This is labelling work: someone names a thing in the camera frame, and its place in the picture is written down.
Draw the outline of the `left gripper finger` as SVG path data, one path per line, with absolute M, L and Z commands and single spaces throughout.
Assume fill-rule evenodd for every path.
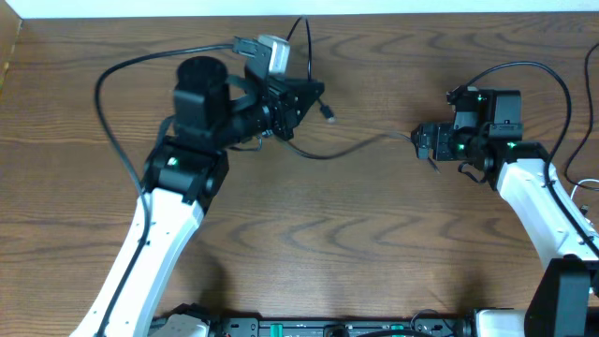
M 291 140 L 294 138 L 294 129 L 300 125 L 305 113 L 299 107 L 283 105 L 280 112 L 280 138 Z
M 305 116 L 325 91 L 325 84 L 321 81 L 292 79 L 289 81 L 289 87 L 294 92 L 294 105 L 300 117 Z

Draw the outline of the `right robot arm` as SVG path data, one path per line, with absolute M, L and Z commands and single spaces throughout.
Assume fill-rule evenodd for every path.
M 457 161 L 481 173 L 515 212 L 540 257 L 544 275 L 525 310 L 477 309 L 459 336 L 595 336 L 598 233 L 559 182 L 548 152 L 523 140 L 518 90 L 458 87 L 448 93 L 454 118 L 411 133 L 416 156 Z

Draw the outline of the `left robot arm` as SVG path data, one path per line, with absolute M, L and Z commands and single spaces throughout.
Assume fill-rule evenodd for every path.
M 160 125 L 136 180 L 140 195 L 124 244 L 74 335 L 147 335 L 183 248 L 228 173 L 228 150 L 267 131 L 292 139 L 324 90 L 321 81 L 288 79 L 257 60 L 242 78 L 216 58 L 183 61 L 175 113 Z

